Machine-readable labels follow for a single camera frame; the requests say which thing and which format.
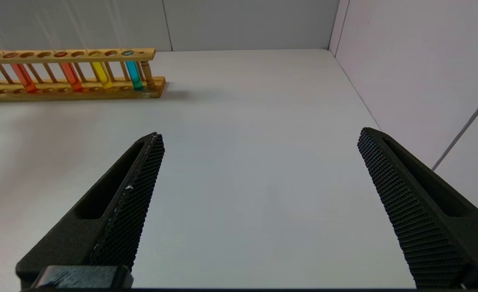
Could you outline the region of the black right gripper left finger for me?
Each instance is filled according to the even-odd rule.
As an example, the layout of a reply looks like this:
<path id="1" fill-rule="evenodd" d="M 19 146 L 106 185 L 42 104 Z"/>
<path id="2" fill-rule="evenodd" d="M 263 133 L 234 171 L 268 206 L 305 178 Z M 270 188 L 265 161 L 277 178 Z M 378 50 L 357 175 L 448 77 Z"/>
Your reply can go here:
<path id="1" fill-rule="evenodd" d="M 135 141 L 16 264 L 22 290 L 131 287 L 164 154 L 159 133 Z"/>

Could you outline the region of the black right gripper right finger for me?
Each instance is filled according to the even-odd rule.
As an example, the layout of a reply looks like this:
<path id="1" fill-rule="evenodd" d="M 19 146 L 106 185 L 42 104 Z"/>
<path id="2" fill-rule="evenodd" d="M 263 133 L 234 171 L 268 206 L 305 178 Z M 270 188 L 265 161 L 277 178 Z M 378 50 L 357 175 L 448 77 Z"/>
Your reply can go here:
<path id="1" fill-rule="evenodd" d="M 392 137 L 357 148 L 419 290 L 478 290 L 478 208 Z"/>

